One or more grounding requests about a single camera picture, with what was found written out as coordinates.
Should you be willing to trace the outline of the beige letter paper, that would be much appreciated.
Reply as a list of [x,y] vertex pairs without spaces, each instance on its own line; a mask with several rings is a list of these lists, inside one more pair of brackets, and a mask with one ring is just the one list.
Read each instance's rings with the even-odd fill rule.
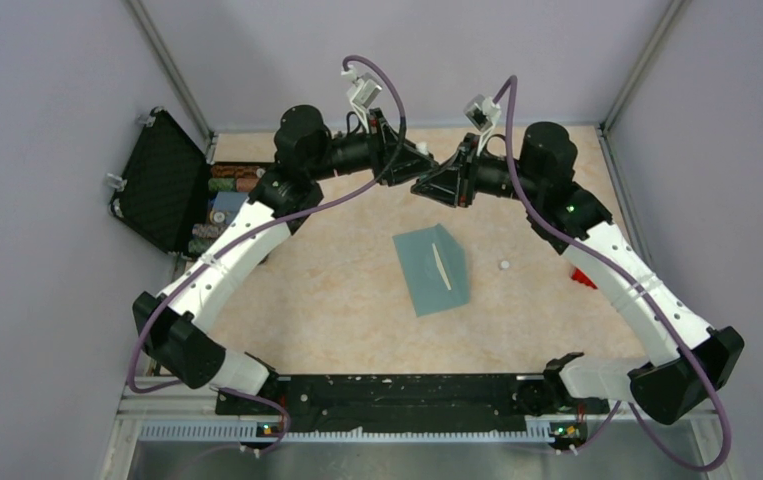
[[436,268],[438,270],[438,274],[440,275],[440,278],[443,281],[446,290],[447,291],[451,291],[452,290],[451,281],[450,281],[450,279],[448,277],[448,274],[447,274],[447,271],[445,269],[445,265],[444,265],[444,262],[443,262],[442,255],[440,253],[440,249],[438,248],[436,243],[432,243],[431,247],[432,247],[433,257],[434,257],[434,260],[435,260],[435,265],[436,265]]

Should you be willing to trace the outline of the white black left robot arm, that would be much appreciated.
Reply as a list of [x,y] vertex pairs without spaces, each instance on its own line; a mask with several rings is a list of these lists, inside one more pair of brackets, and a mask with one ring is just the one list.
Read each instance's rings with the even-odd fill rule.
[[274,135],[271,163],[226,229],[181,278],[160,294],[142,293],[134,302],[138,339],[132,357],[145,353],[191,389],[239,392],[254,413],[276,404],[271,367],[248,353],[227,349],[210,331],[231,295],[311,215],[350,200],[324,202],[320,181],[361,171],[376,184],[407,183],[437,167],[423,143],[393,129],[380,109],[367,113],[354,133],[334,134],[310,105],[288,109]]

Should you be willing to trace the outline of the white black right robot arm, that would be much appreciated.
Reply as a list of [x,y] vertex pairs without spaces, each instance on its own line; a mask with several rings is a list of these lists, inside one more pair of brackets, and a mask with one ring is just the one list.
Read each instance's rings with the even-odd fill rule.
[[461,208],[479,194],[522,201],[532,229],[592,281],[644,348],[639,359],[572,353],[550,361],[546,404],[569,412],[586,398],[628,402],[671,425],[709,401],[726,424],[719,391],[744,349],[742,336],[692,312],[638,256],[609,210],[575,181],[578,150],[568,131],[553,122],[529,125],[513,160],[478,152],[477,143],[466,135],[412,193]]

